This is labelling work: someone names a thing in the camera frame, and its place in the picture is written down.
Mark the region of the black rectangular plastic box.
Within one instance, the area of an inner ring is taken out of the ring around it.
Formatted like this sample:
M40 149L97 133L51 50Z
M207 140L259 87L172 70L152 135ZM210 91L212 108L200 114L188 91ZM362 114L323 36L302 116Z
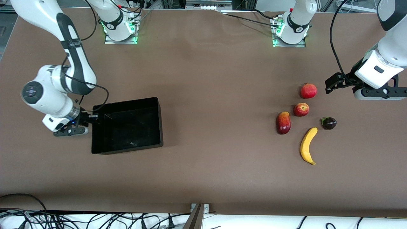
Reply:
M113 155L164 145L157 97L96 105L93 114L105 115L103 123L92 125L91 153L94 155Z

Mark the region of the yellow banana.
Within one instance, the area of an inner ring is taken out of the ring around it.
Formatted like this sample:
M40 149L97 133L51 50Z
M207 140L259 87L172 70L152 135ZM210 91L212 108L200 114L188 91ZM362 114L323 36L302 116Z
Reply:
M311 157L310 145L317 132L318 129L316 127L310 128L308 132L304 135L300 145L300 154L302 159L311 165L316 165L316 163Z

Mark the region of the black equipment box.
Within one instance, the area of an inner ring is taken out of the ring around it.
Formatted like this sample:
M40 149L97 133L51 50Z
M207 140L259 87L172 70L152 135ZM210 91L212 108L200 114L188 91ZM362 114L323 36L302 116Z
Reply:
M258 0L232 0L233 10L252 10L255 9Z

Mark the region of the red pomegranate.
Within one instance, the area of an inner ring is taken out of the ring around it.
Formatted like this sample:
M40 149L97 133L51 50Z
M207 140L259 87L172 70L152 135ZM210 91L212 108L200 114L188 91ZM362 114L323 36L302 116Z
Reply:
M310 99L317 95L317 87L314 84L305 83L300 89L300 96L303 99Z

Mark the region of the dark purple round fruit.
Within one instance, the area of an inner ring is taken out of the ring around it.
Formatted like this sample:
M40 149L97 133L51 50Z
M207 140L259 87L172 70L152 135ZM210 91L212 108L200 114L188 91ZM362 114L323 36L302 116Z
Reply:
M324 129L334 129L337 125L337 120L333 117L324 117L321 119L321 126Z

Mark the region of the red apple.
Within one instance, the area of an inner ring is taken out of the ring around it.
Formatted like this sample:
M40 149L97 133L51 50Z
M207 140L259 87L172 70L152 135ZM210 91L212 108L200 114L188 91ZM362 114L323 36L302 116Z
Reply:
M307 103L298 103L293 108L295 116L306 116L309 113L309 105Z

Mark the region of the red yellow mango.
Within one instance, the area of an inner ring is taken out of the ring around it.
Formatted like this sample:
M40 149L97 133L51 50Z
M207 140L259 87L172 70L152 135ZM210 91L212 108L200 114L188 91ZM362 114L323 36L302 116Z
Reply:
M276 118L277 132L281 135L287 134L291 129L290 114L287 111L281 112Z

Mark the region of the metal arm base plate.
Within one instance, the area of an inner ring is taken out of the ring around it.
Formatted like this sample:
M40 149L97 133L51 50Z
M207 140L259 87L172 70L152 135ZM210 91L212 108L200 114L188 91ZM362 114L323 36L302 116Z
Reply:
M305 38L303 38L297 44L288 44L288 43L285 43L283 40L281 40L280 37L273 37L273 47L305 48L306 47L306 41L305 41Z
M135 45L138 43L138 36L136 34L113 35L112 37L106 35L105 44L113 45Z

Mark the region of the aluminium frame rail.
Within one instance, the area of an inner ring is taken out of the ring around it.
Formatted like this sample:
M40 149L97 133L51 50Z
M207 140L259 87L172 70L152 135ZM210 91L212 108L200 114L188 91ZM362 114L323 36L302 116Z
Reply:
M185 0L186 8L201 8L201 7L220 7L220 8L232 8L232 0Z

